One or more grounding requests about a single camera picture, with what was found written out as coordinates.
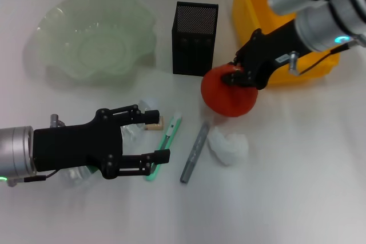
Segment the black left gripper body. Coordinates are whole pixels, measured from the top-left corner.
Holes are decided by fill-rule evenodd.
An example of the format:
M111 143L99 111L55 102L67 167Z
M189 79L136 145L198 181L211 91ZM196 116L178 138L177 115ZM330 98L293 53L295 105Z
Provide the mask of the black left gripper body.
M33 136L33 161L38 172L94 166L104 178L116 178L122 158L121 126L126 113L99 109L88 123L38 129Z

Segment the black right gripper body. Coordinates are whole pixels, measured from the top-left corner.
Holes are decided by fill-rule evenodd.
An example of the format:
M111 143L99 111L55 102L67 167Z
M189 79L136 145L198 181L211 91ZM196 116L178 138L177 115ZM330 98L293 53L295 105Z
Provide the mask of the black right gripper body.
M254 87L258 90L267 86L270 76L277 69L289 63L288 58L281 60L285 55L294 51L299 57L303 57L311 52L298 36L294 20L269 34L263 34L261 29L255 30L241 49L248 49L249 52L245 63L238 65L252 83L252 86L242 87Z

